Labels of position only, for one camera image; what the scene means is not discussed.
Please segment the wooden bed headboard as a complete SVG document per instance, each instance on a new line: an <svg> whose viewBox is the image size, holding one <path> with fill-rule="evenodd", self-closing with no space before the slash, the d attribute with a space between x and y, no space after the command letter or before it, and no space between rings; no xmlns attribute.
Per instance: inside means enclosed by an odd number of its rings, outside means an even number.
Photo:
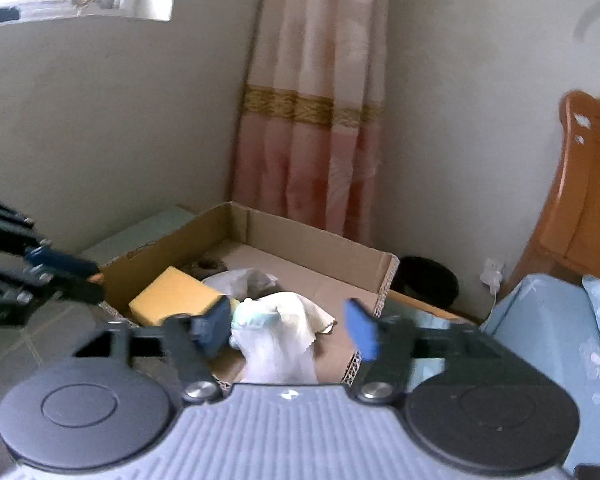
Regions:
<svg viewBox="0 0 600 480"><path fill-rule="evenodd" d="M600 278L600 98L573 90L560 103L563 143L554 183L524 252L502 286L544 273Z"/></svg>

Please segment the pink striped curtain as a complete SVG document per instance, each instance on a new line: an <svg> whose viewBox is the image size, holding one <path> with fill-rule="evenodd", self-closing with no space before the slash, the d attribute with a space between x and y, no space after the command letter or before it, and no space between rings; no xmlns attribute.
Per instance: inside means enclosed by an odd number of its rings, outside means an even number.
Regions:
<svg viewBox="0 0 600 480"><path fill-rule="evenodd" d="M366 243L389 0L263 0L231 198Z"/></svg>

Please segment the grey checked blanket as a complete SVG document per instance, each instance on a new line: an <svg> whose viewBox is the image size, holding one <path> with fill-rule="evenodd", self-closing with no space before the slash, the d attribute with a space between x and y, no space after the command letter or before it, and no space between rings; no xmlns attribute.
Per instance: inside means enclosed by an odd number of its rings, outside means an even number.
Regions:
<svg viewBox="0 0 600 480"><path fill-rule="evenodd" d="M182 206L118 221L83 237L74 247L80 256L103 266L184 226L195 215ZM102 309L52 300L23 327L0 327L0 399L43 365L66 356L73 344L96 326Z"/></svg>

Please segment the open cardboard box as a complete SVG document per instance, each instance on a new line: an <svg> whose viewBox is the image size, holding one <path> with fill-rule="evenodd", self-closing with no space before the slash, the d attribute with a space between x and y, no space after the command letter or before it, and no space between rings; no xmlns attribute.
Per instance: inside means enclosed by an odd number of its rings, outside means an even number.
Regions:
<svg viewBox="0 0 600 480"><path fill-rule="evenodd" d="M312 300L335 320L315 344L320 382L352 385L361 365L344 324L344 304L357 298L380 315L397 258L300 222L236 203L200 214L172 207L109 236L84 252L105 274L106 301L97 320L132 318L129 303L168 266L219 259L228 269L254 268L284 290Z"/></svg>

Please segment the white wall charger plug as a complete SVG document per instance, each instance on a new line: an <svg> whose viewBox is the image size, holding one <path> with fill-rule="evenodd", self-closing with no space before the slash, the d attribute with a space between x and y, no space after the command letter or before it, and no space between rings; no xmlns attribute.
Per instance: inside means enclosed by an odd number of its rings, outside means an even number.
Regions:
<svg viewBox="0 0 600 480"><path fill-rule="evenodd" d="M504 281L504 273L502 273L504 268L504 263L493 258L487 258L484 262L480 281L488 288L492 296L498 294L501 283Z"/></svg>

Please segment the blue floral bed mattress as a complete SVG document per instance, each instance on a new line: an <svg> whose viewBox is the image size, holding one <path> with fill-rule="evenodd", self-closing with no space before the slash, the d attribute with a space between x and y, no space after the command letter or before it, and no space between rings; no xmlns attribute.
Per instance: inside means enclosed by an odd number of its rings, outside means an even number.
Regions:
<svg viewBox="0 0 600 480"><path fill-rule="evenodd" d="M482 330L572 396L580 432L564 468L600 472L600 333L583 282L530 274L496 304Z"/></svg>

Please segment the light blue plush toy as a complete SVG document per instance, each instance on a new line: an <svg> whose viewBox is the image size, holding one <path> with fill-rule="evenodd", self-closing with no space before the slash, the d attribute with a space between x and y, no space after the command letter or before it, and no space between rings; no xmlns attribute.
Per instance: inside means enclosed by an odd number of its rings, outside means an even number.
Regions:
<svg viewBox="0 0 600 480"><path fill-rule="evenodd" d="M257 302L243 302L235 308L231 318L232 330L266 330L280 322L276 307Z"/></svg>

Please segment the orange foam earplug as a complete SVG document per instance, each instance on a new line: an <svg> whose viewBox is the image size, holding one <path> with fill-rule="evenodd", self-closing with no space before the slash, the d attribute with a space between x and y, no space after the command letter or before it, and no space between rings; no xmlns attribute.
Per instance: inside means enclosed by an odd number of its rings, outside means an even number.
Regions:
<svg viewBox="0 0 600 480"><path fill-rule="evenodd" d="M101 285L104 282L104 274L94 274L88 279L88 281Z"/></svg>

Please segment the grey sachet pouch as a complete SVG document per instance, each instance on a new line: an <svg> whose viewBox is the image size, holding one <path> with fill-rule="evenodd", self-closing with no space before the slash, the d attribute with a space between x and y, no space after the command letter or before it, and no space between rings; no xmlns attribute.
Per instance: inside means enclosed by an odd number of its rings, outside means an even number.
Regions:
<svg viewBox="0 0 600 480"><path fill-rule="evenodd" d="M205 278L202 283L237 301L259 299L283 290L274 275L253 268L227 270Z"/></svg>

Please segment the cream microfibre cloth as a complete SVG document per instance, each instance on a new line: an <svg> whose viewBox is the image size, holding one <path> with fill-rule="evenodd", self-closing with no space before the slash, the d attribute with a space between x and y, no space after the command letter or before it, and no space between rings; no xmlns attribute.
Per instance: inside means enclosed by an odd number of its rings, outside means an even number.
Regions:
<svg viewBox="0 0 600 480"><path fill-rule="evenodd" d="M229 344L245 359L240 380L250 384L317 383L313 344L319 334L329 334L336 319L296 292L275 292L257 302L276 307L280 322L266 330L232 330Z"/></svg>

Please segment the black round object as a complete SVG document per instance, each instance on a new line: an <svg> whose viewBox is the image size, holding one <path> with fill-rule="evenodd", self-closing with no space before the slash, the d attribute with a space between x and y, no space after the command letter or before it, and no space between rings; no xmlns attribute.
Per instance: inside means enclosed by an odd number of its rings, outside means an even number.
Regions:
<svg viewBox="0 0 600 480"><path fill-rule="evenodd" d="M391 289L444 310L459 296L456 275L443 264L419 256L400 258Z"/></svg>

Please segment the yellow green sponge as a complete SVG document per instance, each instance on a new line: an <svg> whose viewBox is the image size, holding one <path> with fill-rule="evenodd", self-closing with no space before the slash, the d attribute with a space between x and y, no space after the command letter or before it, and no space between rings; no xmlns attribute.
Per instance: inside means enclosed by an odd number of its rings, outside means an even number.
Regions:
<svg viewBox="0 0 600 480"><path fill-rule="evenodd" d="M130 302L143 326L158 326L172 315L201 315L223 295L192 276L169 266Z"/></svg>

